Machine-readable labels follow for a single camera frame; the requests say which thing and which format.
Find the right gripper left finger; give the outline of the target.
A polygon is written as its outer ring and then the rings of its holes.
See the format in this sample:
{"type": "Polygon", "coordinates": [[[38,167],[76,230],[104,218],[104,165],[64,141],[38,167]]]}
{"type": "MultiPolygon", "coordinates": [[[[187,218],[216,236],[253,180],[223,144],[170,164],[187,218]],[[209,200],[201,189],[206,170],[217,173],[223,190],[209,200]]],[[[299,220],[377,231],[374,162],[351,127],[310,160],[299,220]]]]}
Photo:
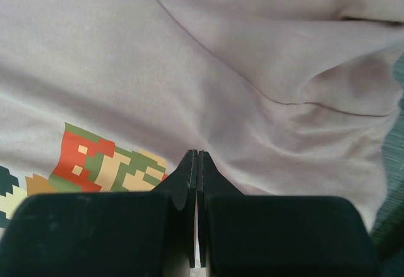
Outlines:
{"type": "Polygon", "coordinates": [[[169,225],[174,228],[175,238],[182,244],[187,263],[195,267],[195,221],[196,183],[198,173],[198,152],[188,150],[177,168],[153,192],[170,196],[172,213],[169,225]]]}

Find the pink printed t-shirt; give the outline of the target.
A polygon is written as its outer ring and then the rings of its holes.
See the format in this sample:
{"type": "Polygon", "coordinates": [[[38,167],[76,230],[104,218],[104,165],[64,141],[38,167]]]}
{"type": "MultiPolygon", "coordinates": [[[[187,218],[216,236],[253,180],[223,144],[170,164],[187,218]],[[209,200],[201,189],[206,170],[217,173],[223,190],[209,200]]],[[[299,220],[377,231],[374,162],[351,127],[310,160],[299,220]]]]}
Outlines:
{"type": "Polygon", "coordinates": [[[369,234],[402,54],[403,0],[1,0],[1,274],[160,259],[131,193],[194,150],[244,194],[347,199],[369,234]]]}

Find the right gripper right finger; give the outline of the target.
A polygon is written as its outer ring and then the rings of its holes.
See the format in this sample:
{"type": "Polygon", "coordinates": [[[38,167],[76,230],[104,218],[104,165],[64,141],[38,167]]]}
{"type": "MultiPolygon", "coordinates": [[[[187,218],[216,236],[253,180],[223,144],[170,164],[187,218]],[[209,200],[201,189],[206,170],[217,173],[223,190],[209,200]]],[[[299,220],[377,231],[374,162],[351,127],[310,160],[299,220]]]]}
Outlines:
{"type": "Polygon", "coordinates": [[[243,193],[217,169],[207,151],[198,153],[198,241],[201,267],[208,257],[208,199],[213,196],[242,196],[243,193]]]}

